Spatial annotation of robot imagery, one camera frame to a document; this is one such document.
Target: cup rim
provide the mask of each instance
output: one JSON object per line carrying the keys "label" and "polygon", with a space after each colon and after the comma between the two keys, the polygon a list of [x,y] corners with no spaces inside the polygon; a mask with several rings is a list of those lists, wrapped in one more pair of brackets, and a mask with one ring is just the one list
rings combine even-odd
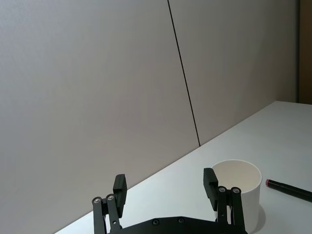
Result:
{"label": "cup rim", "polygon": [[226,160],[217,162],[217,163],[214,164],[211,168],[213,169],[215,165],[217,165],[217,164],[219,164],[219,163],[222,163],[222,162],[226,162],[226,161],[241,161],[241,162],[246,162],[246,163],[248,163],[248,164],[254,166],[254,167],[258,170],[258,172],[259,172],[259,175],[260,175],[260,181],[259,181],[259,183],[258,183],[254,188],[242,192],[242,194],[249,193],[249,192],[255,190],[256,188],[258,188],[258,187],[261,185],[261,183],[262,183],[262,173],[261,173],[261,171],[259,170],[259,168],[257,168],[257,167],[256,167],[254,164],[252,164],[251,162],[248,162],[248,161],[245,161],[245,160],[241,160],[241,159],[226,159]]}

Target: white paper cup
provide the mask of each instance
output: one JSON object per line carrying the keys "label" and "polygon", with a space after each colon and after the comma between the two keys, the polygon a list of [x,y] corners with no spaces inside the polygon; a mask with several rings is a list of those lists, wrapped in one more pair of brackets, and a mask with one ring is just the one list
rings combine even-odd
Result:
{"label": "white paper cup", "polygon": [[[248,233],[253,232],[258,223],[261,172],[253,164],[236,159],[219,162],[212,168],[219,181],[219,186],[224,186],[227,189],[239,187],[242,190],[245,229]],[[229,207],[228,223],[231,223]]]}

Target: white table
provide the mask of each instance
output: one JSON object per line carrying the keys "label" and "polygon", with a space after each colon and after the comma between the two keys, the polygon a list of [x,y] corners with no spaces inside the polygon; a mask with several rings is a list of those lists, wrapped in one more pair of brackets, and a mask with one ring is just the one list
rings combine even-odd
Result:
{"label": "white table", "polygon": [[[312,191],[312,106],[287,102],[274,102],[130,188],[121,225],[166,216],[214,220],[203,169],[231,158],[255,164],[263,175],[255,233],[311,233],[312,203],[265,187],[270,178]],[[93,234],[92,212],[57,234]]]}

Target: black marker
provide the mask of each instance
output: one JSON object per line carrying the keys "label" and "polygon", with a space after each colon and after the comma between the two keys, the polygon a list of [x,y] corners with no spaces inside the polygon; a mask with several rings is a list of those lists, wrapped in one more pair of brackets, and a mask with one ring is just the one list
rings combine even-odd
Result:
{"label": "black marker", "polygon": [[265,184],[272,189],[279,190],[282,193],[295,196],[297,198],[312,202],[312,193],[303,189],[296,188],[294,186],[276,182],[271,179],[267,179]]}

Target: gray wall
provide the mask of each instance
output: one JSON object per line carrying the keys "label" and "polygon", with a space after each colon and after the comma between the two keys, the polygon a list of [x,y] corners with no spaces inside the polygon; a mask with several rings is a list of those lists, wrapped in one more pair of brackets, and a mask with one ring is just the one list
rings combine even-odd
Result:
{"label": "gray wall", "polygon": [[[294,2],[171,0],[202,143],[294,99]],[[165,0],[0,1],[0,30],[0,233],[57,231],[198,147]]]}
{"label": "gray wall", "polygon": [[0,2],[0,233],[52,233],[198,147],[167,3]]}
{"label": "gray wall", "polygon": [[170,0],[201,144],[295,101],[297,0]]}

